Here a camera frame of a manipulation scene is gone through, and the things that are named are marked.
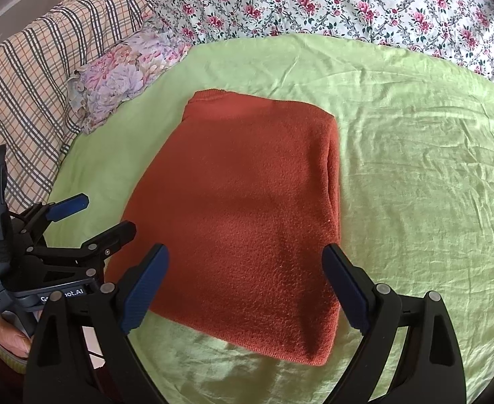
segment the green bed sheet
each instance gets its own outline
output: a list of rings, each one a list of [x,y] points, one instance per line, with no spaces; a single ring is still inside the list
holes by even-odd
[[[79,136],[50,199],[83,192],[90,206],[51,226],[48,241],[78,247],[117,223],[187,101],[207,88],[304,101],[335,116],[342,248],[375,282],[442,294],[474,399],[494,375],[494,84],[421,54],[318,35],[199,45]],[[153,313],[129,337],[171,404],[323,402],[361,339],[342,314],[329,361],[308,367]],[[376,395],[399,354],[395,345]]]

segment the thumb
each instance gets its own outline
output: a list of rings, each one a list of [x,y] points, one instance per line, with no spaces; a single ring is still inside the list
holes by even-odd
[[[0,316],[0,345],[14,356],[27,358],[31,342],[22,331]]]

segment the pink floral fabric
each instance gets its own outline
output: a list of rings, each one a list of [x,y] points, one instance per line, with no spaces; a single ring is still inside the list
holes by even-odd
[[[146,25],[115,45],[69,81],[75,111],[83,109],[82,130],[90,133],[126,100],[141,94],[167,69],[180,62],[190,45]]]
[[[157,28],[189,44],[318,33],[405,47],[494,82],[492,0],[155,0]]]

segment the red fabric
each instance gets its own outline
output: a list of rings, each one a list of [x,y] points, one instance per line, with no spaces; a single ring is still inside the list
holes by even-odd
[[[170,267],[153,312],[322,365],[339,314],[321,267],[339,241],[338,175],[337,124],[318,107],[198,92],[133,191],[124,219],[137,235],[106,277],[163,243]]]

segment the metal screw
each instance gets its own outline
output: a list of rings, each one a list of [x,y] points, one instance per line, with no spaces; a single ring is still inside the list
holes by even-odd
[[[432,299],[434,302],[441,301],[442,296],[437,291],[429,291],[428,297]]]
[[[59,301],[60,298],[62,297],[62,292],[61,291],[53,291],[50,295],[49,295],[49,299],[53,302],[56,302],[56,301]]]
[[[112,293],[116,286],[112,282],[106,282],[105,284],[101,285],[100,290],[101,293]]]
[[[387,284],[378,284],[376,286],[376,290],[378,291],[378,293],[381,293],[383,295],[388,295],[389,293],[391,293],[391,287],[389,287]]]

